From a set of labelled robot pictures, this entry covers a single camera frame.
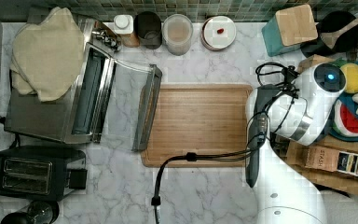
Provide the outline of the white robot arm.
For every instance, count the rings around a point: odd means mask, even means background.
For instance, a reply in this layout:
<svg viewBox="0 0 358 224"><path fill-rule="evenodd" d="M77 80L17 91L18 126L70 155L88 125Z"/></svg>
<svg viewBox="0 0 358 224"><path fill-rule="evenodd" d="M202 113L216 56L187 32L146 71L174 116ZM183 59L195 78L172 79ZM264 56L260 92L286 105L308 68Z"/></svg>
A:
<svg viewBox="0 0 358 224"><path fill-rule="evenodd" d="M323 139L345 87L339 67L319 63L300 74L288 71L283 83L261 85L249 95L245 177L255 193L257 224L327 224L320 191L277 155L271 136L303 146Z"/></svg>

